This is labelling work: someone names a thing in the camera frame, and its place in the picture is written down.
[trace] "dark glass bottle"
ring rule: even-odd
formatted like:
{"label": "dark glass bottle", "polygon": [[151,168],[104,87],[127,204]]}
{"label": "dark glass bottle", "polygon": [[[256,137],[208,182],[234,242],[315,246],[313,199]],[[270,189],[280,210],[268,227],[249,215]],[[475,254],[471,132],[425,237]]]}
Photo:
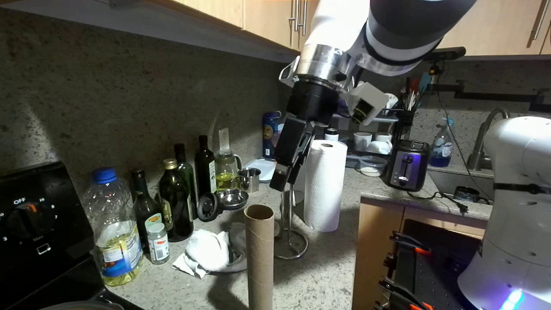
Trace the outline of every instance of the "dark glass bottle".
{"label": "dark glass bottle", "polygon": [[191,235],[192,222],[187,208],[185,180],[179,175],[175,158],[163,160],[165,172],[158,180],[158,198],[168,241],[182,241]]}
{"label": "dark glass bottle", "polygon": [[216,191],[215,156],[208,149],[206,136],[199,136],[199,149],[194,153],[197,198]]}
{"label": "dark glass bottle", "polygon": [[139,241],[142,249],[148,251],[148,232],[144,229],[144,220],[148,220],[154,213],[160,213],[160,206],[148,192],[142,168],[132,170],[132,192]]}
{"label": "dark glass bottle", "polygon": [[184,177],[185,187],[187,187],[187,206],[189,206],[189,216],[191,220],[196,218],[196,192],[194,192],[194,177],[192,177],[192,167],[189,161],[185,161],[185,146],[184,142],[173,144],[173,156],[177,161],[177,172]]}

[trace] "granite countertop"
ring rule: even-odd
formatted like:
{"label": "granite countertop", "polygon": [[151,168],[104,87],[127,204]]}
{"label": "granite countertop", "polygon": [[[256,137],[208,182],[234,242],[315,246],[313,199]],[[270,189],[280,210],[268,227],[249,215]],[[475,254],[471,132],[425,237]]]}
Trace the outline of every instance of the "granite countertop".
{"label": "granite countertop", "polygon": [[[430,177],[425,179],[418,196],[430,196],[435,185]],[[309,249],[294,261],[273,261],[273,308],[351,308],[352,278],[358,239],[358,206],[368,203],[399,203],[406,206],[487,220],[490,206],[471,203],[468,213],[461,215],[449,199],[413,199],[402,191],[385,185],[378,177],[366,177],[352,168],[346,170],[342,210],[339,227],[333,232],[313,232],[306,227],[296,208],[294,223],[308,234]],[[249,194],[247,204],[259,203],[275,210],[275,225],[278,220],[280,192],[259,184],[259,191]],[[232,222],[242,222],[242,211],[223,211],[213,222],[194,220],[196,229],[218,232],[228,229]],[[204,278],[191,277],[172,261],[182,253],[185,241],[170,242],[170,260],[163,265],[151,265],[146,258],[141,261],[139,275],[113,292],[134,301],[142,308],[247,308],[246,272],[228,275],[206,275]]]}

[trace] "paper towel roll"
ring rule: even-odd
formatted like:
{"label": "paper towel roll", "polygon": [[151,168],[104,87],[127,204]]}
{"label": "paper towel roll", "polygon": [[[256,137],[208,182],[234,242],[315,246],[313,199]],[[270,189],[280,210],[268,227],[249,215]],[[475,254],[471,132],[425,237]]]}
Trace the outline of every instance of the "paper towel roll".
{"label": "paper towel roll", "polygon": [[304,222],[320,232],[339,227],[347,146],[313,139],[304,160]]}
{"label": "paper towel roll", "polygon": [[273,211],[265,204],[244,208],[247,306],[272,308],[273,291]]}

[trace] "paper towel holder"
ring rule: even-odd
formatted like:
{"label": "paper towel holder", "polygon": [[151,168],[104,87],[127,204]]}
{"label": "paper towel holder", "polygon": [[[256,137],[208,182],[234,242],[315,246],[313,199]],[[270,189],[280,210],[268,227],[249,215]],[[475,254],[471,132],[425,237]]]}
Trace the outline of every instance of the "paper towel holder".
{"label": "paper towel holder", "polygon": [[304,232],[292,227],[292,204],[294,204],[294,189],[292,184],[289,185],[289,196],[285,203],[285,191],[282,191],[282,215],[280,215],[280,229],[275,235],[273,247],[275,258],[278,260],[297,260],[301,258],[308,247],[309,241]]}

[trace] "cardboard tube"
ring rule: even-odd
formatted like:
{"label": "cardboard tube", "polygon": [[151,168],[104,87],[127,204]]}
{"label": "cardboard tube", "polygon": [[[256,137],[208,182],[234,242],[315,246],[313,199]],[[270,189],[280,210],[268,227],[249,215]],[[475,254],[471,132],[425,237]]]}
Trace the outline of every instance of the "cardboard tube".
{"label": "cardboard tube", "polygon": [[247,306],[270,310],[273,291],[273,211],[265,204],[244,208]]}

